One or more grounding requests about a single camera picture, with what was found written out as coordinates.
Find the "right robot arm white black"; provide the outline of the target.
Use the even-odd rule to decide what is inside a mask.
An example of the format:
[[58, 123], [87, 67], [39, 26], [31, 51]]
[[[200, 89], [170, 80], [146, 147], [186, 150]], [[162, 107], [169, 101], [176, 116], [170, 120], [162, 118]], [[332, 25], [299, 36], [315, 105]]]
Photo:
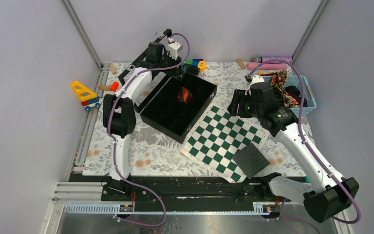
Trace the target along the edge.
[[268, 82], [253, 83], [247, 90], [234, 90], [227, 110], [231, 116], [255, 117], [287, 148], [310, 181], [308, 186], [275, 173], [260, 187], [264, 200], [271, 201], [277, 196], [287, 198], [303, 205], [319, 223], [335, 218], [350, 206], [357, 207], [354, 197], [358, 182], [353, 177], [345, 178], [331, 165], [308, 138], [295, 113], [289, 107], [278, 105]]

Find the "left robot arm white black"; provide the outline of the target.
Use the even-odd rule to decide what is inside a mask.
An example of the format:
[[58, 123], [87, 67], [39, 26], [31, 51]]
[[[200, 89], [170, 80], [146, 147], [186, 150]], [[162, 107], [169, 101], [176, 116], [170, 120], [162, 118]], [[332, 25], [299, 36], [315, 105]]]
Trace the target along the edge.
[[136, 127], [134, 103], [144, 88], [155, 76], [164, 72], [171, 77], [182, 74], [180, 42], [163, 45], [151, 42], [144, 54], [132, 65], [132, 76], [114, 94], [107, 94], [103, 100], [103, 123], [111, 137], [111, 169], [109, 176], [115, 181], [125, 181], [129, 175], [129, 146]]

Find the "dark blue floral tie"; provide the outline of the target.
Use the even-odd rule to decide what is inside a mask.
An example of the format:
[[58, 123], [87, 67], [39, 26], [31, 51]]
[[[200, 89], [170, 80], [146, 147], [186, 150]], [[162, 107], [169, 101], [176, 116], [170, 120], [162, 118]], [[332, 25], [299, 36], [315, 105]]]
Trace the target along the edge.
[[182, 64], [181, 65], [181, 71], [182, 71], [182, 76], [184, 76], [190, 69], [189, 64]]

